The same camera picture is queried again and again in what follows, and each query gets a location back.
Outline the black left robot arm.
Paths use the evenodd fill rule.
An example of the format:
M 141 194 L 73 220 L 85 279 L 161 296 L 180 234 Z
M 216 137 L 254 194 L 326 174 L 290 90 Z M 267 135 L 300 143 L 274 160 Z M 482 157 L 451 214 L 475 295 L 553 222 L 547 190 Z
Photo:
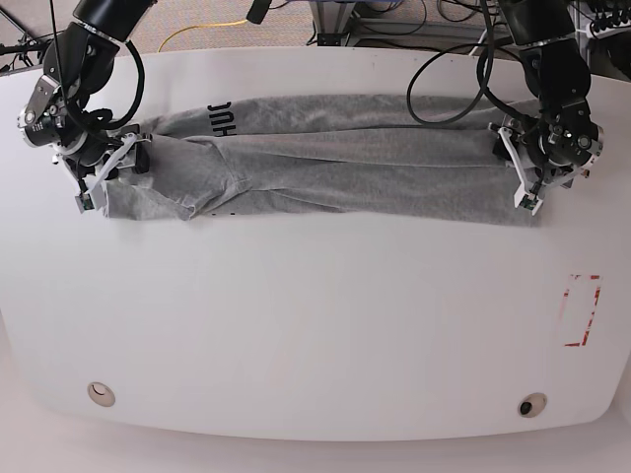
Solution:
M 486 37 L 477 45 L 481 53 L 473 102 L 488 99 L 504 112 L 506 123 L 490 128 L 519 179 L 514 204 L 536 212 L 547 191 L 570 187 L 602 152 L 603 131 L 592 122 L 587 101 L 590 69 L 571 37 L 574 24 L 564 2 L 498 2 L 510 32 L 506 37 L 495 37 L 487 2 L 479 7 Z M 539 102 L 539 117 L 517 111 L 491 92 L 495 53 L 507 44 L 519 50 L 526 85 Z

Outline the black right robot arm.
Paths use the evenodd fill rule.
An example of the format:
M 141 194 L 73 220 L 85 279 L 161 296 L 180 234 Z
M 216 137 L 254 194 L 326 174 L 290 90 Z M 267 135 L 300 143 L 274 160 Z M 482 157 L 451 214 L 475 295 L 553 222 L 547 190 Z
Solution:
M 152 7 L 150 1 L 82 1 L 63 33 L 54 33 L 43 57 L 43 73 L 21 111 L 18 126 L 33 147 L 50 146 L 56 160 L 77 181 L 81 207 L 91 207 L 85 178 L 111 180 L 121 169 L 148 172 L 143 148 L 148 137 L 131 120 L 141 103 L 146 74 L 130 37 Z M 109 81 L 120 47 L 131 53 L 137 85 L 129 110 L 114 118 L 111 110 L 88 111 L 92 95 Z

